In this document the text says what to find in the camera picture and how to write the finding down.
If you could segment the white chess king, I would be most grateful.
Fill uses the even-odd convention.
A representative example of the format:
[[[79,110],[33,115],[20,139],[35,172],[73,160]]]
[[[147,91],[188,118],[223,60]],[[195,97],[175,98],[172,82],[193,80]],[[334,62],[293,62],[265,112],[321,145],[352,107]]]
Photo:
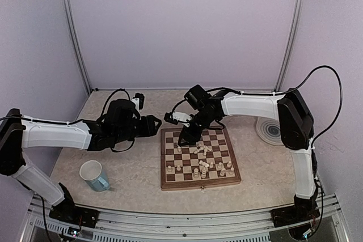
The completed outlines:
[[[202,169],[201,169],[201,175],[200,175],[202,179],[205,179],[206,178],[206,171],[207,171],[207,169],[205,167],[202,167]]]

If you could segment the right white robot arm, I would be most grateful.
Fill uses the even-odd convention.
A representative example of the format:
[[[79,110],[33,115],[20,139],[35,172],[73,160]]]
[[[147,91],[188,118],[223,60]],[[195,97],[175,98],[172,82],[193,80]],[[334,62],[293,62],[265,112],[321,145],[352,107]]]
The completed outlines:
[[[315,181],[317,162],[313,151],[314,119],[300,92],[293,88],[280,94],[250,94],[219,87],[215,94],[195,85],[184,101],[196,110],[190,115],[172,110],[171,118],[184,125],[178,144],[194,145],[210,124],[225,116],[254,116],[279,123],[282,144],[290,150],[296,178],[294,205],[290,217],[303,221],[315,207],[318,186]]]

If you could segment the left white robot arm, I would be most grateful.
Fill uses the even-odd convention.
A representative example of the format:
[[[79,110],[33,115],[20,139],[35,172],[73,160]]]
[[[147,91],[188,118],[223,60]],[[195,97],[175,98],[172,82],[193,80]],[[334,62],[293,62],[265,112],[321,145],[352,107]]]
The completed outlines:
[[[67,222],[79,217],[79,208],[65,186],[49,176],[23,154],[31,147],[68,147],[86,151],[113,150],[124,141],[153,137],[162,122],[153,115],[141,116],[138,98],[117,99],[97,120],[72,122],[38,120],[19,109],[1,118],[1,174],[17,179],[27,189],[43,197]]]

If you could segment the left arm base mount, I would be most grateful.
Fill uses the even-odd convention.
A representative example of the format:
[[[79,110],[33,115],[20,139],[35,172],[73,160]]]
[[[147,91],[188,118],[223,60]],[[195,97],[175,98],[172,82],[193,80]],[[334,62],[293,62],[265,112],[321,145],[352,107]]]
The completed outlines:
[[[52,208],[49,217],[61,222],[70,223],[80,227],[95,228],[98,222],[99,211],[79,206],[66,208]]]

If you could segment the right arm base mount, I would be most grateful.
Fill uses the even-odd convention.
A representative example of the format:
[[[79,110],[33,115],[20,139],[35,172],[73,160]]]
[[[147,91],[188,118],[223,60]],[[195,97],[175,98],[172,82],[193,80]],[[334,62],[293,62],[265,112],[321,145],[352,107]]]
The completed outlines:
[[[307,211],[304,207],[298,208],[294,205],[271,211],[274,227],[288,226],[313,219],[313,217],[318,218],[319,216],[320,211],[318,208]]]

